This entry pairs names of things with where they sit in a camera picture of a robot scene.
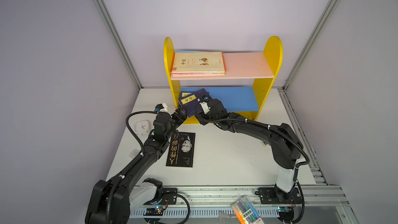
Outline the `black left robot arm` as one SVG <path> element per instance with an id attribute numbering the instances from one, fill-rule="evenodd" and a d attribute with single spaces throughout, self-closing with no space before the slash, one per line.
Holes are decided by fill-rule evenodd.
<path id="1" fill-rule="evenodd" d="M 155 114 L 153 133 L 145 142 L 134 133 L 129 119 L 139 114 Z M 126 117 L 125 124 L 140 145 L 138 155 L 109 180 L 93 187 L 85 217 L 86 224 L 125 224 L 131 214 L 130 194 L 145 172 L 166 152 L 173 133 L 187 119 L 183 108 L 169 114 L 161 105 L 154 111 L 139 111 Z"/>

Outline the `dark blue book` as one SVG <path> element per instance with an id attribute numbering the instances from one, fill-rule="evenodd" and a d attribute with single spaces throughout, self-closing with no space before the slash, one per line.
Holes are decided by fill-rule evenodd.
<path id="1" fill-rule="evenodd" d="M 181 92 L 179 98 L 182 99 L 182 98 L 185 98 L 185 97 L 187 97 L 187 96 L 189 96 L 191 94 L 192 94 L 192 92 Z"/>

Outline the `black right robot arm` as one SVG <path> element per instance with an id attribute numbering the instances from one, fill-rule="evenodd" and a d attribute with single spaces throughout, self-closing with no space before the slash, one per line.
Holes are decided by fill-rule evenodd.
<path id="1" fill-rule="evenodd" d="M 250 120 L 241 114 L 228 112 L 218 99 L 199 101 L 194 115 L 202 125 L 212 123 L 223 131 L 245 134 L 269 145 L 278 165 L 275 190 L 284 194 L 293 191 L 298 184 L 299 168 L 309 163 L 309 157 L 288 124 L 271 125 Z"/>

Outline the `dark blue book hidden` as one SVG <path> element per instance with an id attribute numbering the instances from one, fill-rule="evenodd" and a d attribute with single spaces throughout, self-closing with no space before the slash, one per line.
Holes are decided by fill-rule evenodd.
<path id="1" fill-rule="evenodd" d="M 208 96 L 210 100 L 212 99 L 210 94 L 204 89 L 200 89 L 198 91 L 192 92 L 191 95 L 178 99 L 180 107 L 184 108 L 187 112 L 188 118 L 194 116 L 195 114 L 195 106 L 198 103 L 198 99 L 203 96 Z"/>

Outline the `beige book orange border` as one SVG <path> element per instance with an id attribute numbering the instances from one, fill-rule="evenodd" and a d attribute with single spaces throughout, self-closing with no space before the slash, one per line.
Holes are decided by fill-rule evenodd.
<path id="1" fill-rule="evenodd" d="M 173 73 L 225 73 L 222 52 L 178 52 L 171 67 Z"/>

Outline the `pink cartoon cover book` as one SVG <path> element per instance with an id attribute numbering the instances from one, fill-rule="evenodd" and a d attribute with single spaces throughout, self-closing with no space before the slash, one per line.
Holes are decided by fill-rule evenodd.
<path id="1" fill-rule="evenodd" d="M 171 73 L 171 77 L 214 77 L 214 76 L 224 76 L 226 73 Z"/>

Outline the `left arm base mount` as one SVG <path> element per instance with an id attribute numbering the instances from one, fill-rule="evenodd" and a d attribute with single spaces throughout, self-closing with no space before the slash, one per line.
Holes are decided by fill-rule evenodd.
<path id="1" fill-rule="evenodd" d="M 154 178 L 147 178 L 130 193 L 130 213 L 132 215 L 143 205 L 175 205 L 177 197 L 166 197 L 166 195 L 176 193 L 178 193 L 178 188 L 164 187 L 161 181 Z"/>

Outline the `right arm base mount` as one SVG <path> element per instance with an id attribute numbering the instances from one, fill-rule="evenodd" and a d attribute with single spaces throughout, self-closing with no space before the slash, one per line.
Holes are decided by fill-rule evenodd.
<path id="1" fill-rule="evenodd" d="M 284 192 L 276 186 L 260 187 L 255 190 L 255 195 L 260 198 L 262 204 L 300 205 L 303 203 L 302 194 L 296 185 L 290 192 Z"/>

